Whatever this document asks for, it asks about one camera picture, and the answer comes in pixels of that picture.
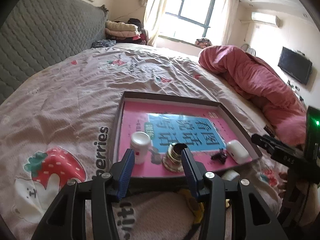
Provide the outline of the person's left hand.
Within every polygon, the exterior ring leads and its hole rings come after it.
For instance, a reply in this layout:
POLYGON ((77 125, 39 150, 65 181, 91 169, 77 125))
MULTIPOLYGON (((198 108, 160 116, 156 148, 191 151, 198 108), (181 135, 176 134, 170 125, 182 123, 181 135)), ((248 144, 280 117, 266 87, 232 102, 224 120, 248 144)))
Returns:
POLYGON ((290 171, 280 172, 278 185, 282 199, 278 221, 284 229, 301 228, 304 231, 319 229, 319 200, 316 184, 298 179, 290 171))

